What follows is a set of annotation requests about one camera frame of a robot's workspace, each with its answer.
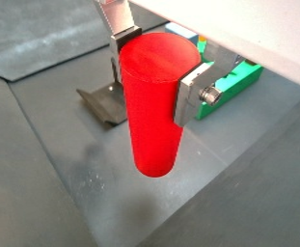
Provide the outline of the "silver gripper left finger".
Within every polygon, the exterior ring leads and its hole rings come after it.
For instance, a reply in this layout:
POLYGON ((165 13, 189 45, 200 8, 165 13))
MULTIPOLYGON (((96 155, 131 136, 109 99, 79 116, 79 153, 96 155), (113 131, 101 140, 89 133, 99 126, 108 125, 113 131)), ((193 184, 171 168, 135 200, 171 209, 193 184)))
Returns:
POLYGON ((109 35, 115 78, 121 81, 120 50, 129 40, 141 35, 133 23, 128 0, 93 0, 93 4, 109 35))

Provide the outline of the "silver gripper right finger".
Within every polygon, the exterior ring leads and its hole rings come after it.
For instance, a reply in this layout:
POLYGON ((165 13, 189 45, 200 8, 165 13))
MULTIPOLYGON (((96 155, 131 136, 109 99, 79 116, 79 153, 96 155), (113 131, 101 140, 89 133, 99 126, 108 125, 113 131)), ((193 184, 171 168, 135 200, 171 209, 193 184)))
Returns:
POLYGON ((203 103, 212 106, 221 98, 215 82, 227 76, 244 61, 244 57, 213 41, 207 41, 204 58, 179 79, 173 108, 173 122, 183 127, 196 116, 203 103))

